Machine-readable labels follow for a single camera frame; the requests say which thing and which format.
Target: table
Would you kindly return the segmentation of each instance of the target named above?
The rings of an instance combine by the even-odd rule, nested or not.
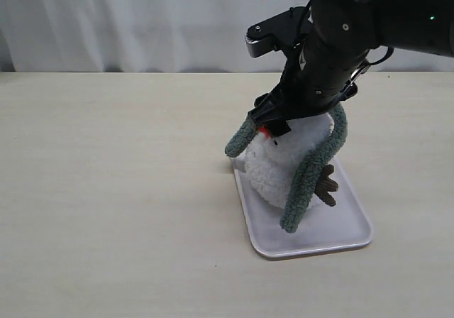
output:
[[[0,316],[448,317],[454,74],[371,72],[338,154],[375,227],[267,261],[223,148],[276,74],[0,74]]]

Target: plastic tray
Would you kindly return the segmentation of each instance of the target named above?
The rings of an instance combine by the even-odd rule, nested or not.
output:
[[[307,211],[294,234],[281,229],[282,210],[270,206],[243,172],[244,154],[232,159],[250,242],[263,257],[294,258],[321,253],[349,251],[372,242],[373,227],[358,201],[350,181],[337,158],[331,161],[336,171],[331,176],[339,191],[333,196],[337,205],[323,203]]]

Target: white backdrop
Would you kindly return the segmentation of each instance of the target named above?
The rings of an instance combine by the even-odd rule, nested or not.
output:
[[[307,1],[0,0],[0,66],[12,64],[18,71],[280,71],[282,54],[250,58],[244,33]],[[375,69],[451,71],[454,60],[397,51]]]

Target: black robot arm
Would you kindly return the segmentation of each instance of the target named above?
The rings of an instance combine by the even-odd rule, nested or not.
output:
[[[287,63],[248,118],[281,136],[288,120],[326,113],[353,97],[355,80],[395,48],[454,57],[453,15],[454,0],[311,0],[251,26],[245,38],[250,55],[281,50]],[[379,47],[387,54],[369,62],[369,52]]]

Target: white plush toy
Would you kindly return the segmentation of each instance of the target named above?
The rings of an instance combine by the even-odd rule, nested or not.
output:
[[[284,209],[302,160],[331,134],[328,114],[288,122],[291,131],[278,138],[260,132],[245,150],[245,173],[251,185],[272,206]],[[308,210],[323,203],[311,202]]]

